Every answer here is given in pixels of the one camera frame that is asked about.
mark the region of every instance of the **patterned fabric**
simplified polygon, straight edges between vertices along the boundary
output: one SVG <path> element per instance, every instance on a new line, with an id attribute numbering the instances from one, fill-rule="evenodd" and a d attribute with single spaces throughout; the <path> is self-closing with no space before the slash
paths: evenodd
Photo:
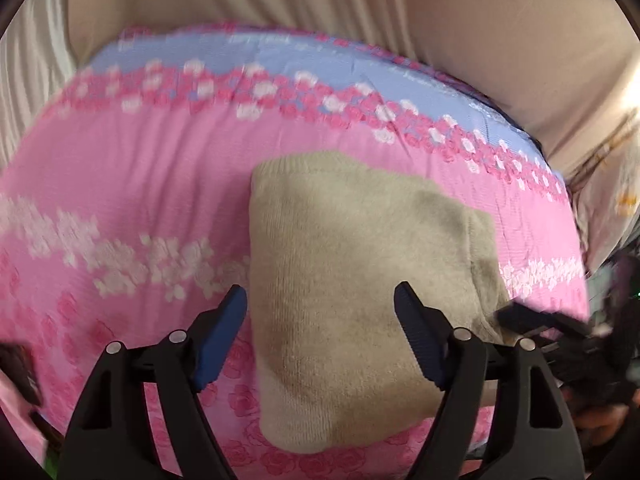
<path id="1" fill-rule="evenodd" d="M 492 215 L 512 294 L 587 314 L 564 185 L 526 134 L 460 93 L 462 83 L 383 54 L 233 27 L 133 34 L 50 103 L 0 180 L 0 338 L 33 345 L 57 428 L 109 341 L 155 343 L 231 284 L 247 286 L 251 172 L 289 153 L 340 150 L 433 179 Z M 429 420 L 365 449 L 297 456 L 271 446 L 251 341 L 247 320 L 200 394 L 239 478 L 407 471 Z M 177 471 L 157 391 L 146 394 L 162 462 Z M 482 410 L 476 442 L 491 413 Z"/>

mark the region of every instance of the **folded sweater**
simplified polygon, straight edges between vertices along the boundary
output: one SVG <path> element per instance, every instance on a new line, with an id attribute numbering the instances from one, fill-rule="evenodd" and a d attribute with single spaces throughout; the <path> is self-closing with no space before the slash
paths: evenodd
<path id="1" fill-rule="evenodd" d="M 403 280 L 502 340 L 493 220 L 433 182 L 334 152 L 271 160 L 253 174 L 250 237 L 260 427 L 282 449 L 366 446 L 435 414 L 442 394 L 394 313 Z"/>

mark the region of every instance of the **green object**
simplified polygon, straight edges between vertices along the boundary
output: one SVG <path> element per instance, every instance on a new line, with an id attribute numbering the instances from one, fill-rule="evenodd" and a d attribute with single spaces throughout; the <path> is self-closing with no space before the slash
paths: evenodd
<path id="1" fill-rule="evenodd" d="M 53 451 L 50 447 L 47 448 L 47 454 L 44 459 L 44 471 L 49 473 L 49 476 L 56 480 L 58 476 L 58 462 L 60 461 L 60 455 Z"/>

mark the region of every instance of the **pink bedsheet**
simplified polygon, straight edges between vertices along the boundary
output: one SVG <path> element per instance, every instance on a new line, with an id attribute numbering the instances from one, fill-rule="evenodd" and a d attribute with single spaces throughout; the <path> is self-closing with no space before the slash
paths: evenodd
<path id="1" fill-rule="evenodd" d="M 108 342 L 155 343 L 218 304 L 233 283 L 248 285 L 251 172 L 288 153 L 340 150 L 435 180 L 494 217 L 512 295 L 587 313 L 562 182 L 506 142 L 492 145 L 455 117 L 430 118 L 366 84 L 337 89 L 312 72 L 289 77 L 247 63 L 215 73 L 197 59 L 167 66 L 153 56 L 150 49 L 146 66 L 130 73 L 76 76 L 0 180 L 0 339 L 33 346 L 44 415 L 59 430 Z M 169 97 L 160 93 L 166 81 Z M 292 95 L 304 107 L 287 103 Z M 147 393 L 162 462 L 176 471 L 157 393 Z M 241 479 L 402 474 L 430 427 L 425 421 L 363 449 L 275 449 L 258 426 L 250 321 L 200 400 Z M 476 441 L 490 417 L 482 410 Z"/>

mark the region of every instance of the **silver screw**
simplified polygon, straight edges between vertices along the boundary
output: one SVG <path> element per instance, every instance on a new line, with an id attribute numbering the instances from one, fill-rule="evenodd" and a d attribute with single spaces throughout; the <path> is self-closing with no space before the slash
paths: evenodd
<path id="1" fill-rule="evenodd" d="M 181 343 L 187 339 L 187 333 L 184 330 L 174 330 L 169 334 L 169 341 L 172 343 Z"/>
<path id="2" fill-rule="evenodd" d="M 531 352 L 532 350 L 536 349 L 536 344 L 534 343 L 533 339 L 525 337 L 520 340 L 520 347 L 527 352 Z"/>
<path id="3" fill-rule="evenodd" d="M 453 331 L 453 337 L 458 341 L 469 341 L 471 339 L 471 332 L 466 328 L 457 328 Z"/>
<path id="4" fill-rule="evenodd" d="M 117 354 L 122 349 L 119 341 L 112 341 L 107 345 L 107 354 Z"/>

